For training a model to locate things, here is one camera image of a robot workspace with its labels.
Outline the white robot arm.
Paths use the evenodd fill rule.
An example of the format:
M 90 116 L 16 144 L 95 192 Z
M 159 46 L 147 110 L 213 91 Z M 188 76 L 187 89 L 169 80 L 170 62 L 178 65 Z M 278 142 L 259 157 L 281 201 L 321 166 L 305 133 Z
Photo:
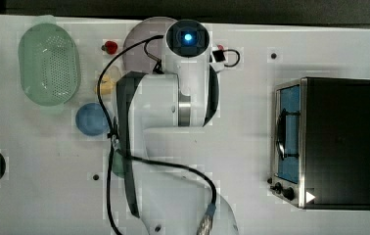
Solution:
M 149 235 L 239 235 L 230 205 L 204 173 L 148 154 L 146 131 L 203 127 L 218 106 L 208 30 L 179 20 L 159 39 L 159 70 L 128 72 L 113 97 L 114 148 L 122 158 L 129 210 Z

